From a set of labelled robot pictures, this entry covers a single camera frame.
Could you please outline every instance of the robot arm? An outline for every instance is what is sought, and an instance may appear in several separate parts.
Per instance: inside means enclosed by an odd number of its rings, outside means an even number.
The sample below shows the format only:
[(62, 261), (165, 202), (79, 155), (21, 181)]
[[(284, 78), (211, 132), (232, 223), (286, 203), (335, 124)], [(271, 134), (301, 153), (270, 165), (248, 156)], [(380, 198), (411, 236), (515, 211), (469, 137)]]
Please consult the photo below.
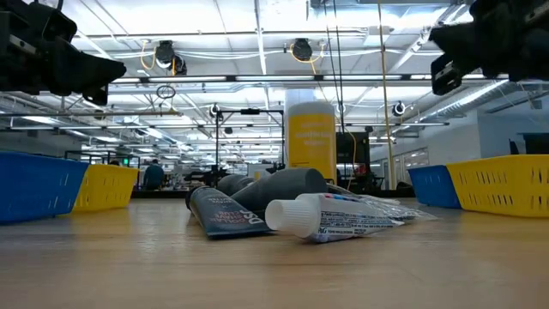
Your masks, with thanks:
[(469, 12), (473, 22), (431, 32), (444, 52), (431, 64), (434, 94), (460, 87), (476, 69), (513, 82), (549, 80), (549, 1), (477, 0)]
[(104, 106), (108, 83), (126, 72), (120, 62), (77, 51), (70, 44), (76, 24), (59, 9), (0, 0), (0, 24), (0, 91), (78, 93)]

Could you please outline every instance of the yellow basket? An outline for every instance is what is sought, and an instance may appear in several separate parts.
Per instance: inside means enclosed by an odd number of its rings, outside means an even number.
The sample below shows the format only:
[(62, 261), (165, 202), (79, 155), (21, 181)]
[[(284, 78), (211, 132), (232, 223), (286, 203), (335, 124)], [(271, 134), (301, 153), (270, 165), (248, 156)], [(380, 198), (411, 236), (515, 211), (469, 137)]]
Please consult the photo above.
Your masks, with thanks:
[(463, 209), (549, 217), (549, 155), (508, 155), (447, 167)]
[(80, 186), (73, 212), (124, 208), (130, 202), (137, 169), (91, 165)]

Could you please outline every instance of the table surface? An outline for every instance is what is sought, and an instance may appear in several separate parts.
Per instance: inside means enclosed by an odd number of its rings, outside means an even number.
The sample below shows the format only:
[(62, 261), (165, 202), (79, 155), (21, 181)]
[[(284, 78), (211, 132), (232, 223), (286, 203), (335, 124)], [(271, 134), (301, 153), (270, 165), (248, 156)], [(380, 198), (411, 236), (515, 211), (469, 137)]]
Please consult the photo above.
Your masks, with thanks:
[(324, 245), (207, 240), (180, 200), (3, 226), (0, 296), (9, 309), (549, 308), (549, 220), (423, 209), (440, 220)]

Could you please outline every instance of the white cap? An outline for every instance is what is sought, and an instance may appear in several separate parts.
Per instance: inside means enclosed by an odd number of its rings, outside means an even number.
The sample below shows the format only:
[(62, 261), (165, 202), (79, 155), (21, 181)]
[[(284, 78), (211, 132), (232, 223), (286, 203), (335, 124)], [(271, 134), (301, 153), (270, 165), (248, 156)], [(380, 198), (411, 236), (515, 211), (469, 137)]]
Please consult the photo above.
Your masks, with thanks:
[(305, 238), (317, 229), (318, 208), (306, 201), (274, 200), (265, 210), (265, 221), (270, 229), (290, 232)]

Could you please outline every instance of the white toothpaste tube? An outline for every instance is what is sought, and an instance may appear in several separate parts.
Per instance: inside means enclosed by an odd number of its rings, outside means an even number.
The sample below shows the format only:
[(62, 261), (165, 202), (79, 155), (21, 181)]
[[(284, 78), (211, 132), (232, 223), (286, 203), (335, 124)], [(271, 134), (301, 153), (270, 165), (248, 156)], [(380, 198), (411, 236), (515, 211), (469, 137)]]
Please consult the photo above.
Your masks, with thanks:
[(356, 198), (329, 193), (274, 200), (268, 204), (265, 221), (273, 230), (317, 243), (350, 239), (403, 224)]

